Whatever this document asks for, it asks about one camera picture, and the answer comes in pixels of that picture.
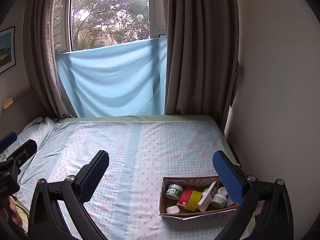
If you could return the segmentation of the person's left hand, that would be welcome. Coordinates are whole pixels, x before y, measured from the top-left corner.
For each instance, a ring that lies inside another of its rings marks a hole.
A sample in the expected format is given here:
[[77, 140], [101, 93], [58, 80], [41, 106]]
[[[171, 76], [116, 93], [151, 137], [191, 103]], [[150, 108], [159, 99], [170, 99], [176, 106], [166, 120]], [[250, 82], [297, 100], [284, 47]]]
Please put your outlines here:
[[17, 226], [19, 226], [21, 228], [23, 225], [23, 220], [16, 209], [16, 203], [15, 203], [15, 199], [13, 196], [8, 197], [8, 203], [9, 203], [11, 215], [8, 214], [7, 209], [5, 209], [3, 207], [3, 205], [1, 204], [1, 217], [6, 222], [12, 221], [14, 224], [16, 224]]

